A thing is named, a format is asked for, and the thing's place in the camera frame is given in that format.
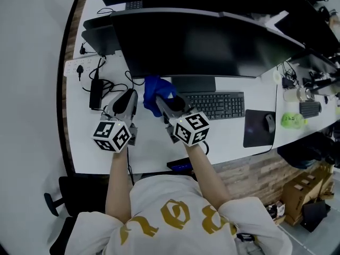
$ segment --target wooden floor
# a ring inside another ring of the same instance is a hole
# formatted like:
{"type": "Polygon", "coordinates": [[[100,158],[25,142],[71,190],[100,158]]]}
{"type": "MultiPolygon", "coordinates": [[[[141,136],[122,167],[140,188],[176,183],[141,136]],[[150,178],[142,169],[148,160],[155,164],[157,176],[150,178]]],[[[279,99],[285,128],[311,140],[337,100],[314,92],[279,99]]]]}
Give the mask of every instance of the wooden floor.
{"type": "MultiPolygon", "coordinates": [[[[79,0],[72,20],[67,41],[65,61],[73,58],[73,50],[81,13],[86,0],[79,0]]],[[[63,119],[66,146],[71,164],[72,154],[69,144],[66,119],[66,78],[63,80],[63,119]]],[[[290,166],[276,152],[245,157],[214,165],[233,198],[256,196],[263,204],[277,201],[282,192],[282,186],[299,175],[302,171],[290,166]]]]}

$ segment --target black mouse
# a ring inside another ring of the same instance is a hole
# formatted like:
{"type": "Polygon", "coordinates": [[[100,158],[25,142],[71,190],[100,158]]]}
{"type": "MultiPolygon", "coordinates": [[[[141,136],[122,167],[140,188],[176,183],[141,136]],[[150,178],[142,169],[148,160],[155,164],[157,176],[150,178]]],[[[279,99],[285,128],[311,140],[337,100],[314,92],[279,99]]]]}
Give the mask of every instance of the black mouse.
{"type": "Polygon", "coordinates": [[[273,133],[275,131],[275,120],[271,114],[267,114],[265,117],[265,122],[268,125],[268,132],[273,133]]]}

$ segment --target office chair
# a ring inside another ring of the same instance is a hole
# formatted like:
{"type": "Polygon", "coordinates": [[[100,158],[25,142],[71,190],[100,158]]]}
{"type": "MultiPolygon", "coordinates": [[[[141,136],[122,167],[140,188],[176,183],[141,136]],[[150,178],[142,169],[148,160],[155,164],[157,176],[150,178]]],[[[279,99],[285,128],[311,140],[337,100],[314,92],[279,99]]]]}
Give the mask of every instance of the office chair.
{"type": "Polygon", "coordinates": [[[47,206],[53,215],[59,216],[56,208],[64,203],[71,216],[65,220],[60,235],[49,249],[51,255],[65,253],[67,242],[79,213],[83,211],[105,212],[107,186],[108,181],[102,178],[64,176],[59,178],[62,198],[53,201],[49,193],[44,194],[47,206]]]}

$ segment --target blue fabric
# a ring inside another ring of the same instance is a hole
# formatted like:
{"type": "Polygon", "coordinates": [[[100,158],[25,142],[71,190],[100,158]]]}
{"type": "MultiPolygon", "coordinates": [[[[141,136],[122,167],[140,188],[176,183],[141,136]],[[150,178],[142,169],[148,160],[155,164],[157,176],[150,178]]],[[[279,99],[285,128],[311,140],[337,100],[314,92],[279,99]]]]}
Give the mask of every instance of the blue fabric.
{"type": "Polygon", "coordinates": [[[149,75],[145,78],[144,107],[151,110],[155,117],[162,116],[156,105],[156,96],[161,96],[166,102],[173,101],[172,98],[168,98],[170,94],[176,96],[176,88],[170,82],[158,75],[149,75]]]}

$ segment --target t-shirt sleeve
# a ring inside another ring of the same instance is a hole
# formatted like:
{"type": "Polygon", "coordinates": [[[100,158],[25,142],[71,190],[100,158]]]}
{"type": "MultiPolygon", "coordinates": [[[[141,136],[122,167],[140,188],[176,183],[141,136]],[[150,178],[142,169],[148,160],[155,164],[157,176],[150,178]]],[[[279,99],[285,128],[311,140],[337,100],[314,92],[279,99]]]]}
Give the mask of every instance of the t-shirt sleeve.
{"type": "Polygon", "coordinates": [[[262,202],[255,197],[231,200],[218,213],[234,223],[242,233],[255,235],[265,255],[291,255],[292,243],[274,223],[262,202]]]}
{"type": "Polygon", "coordinates": [[[81,212],[66,246],[65,255],[93,255],[107,245],[112,231],[124,224],[100,212],[81,212]]]}

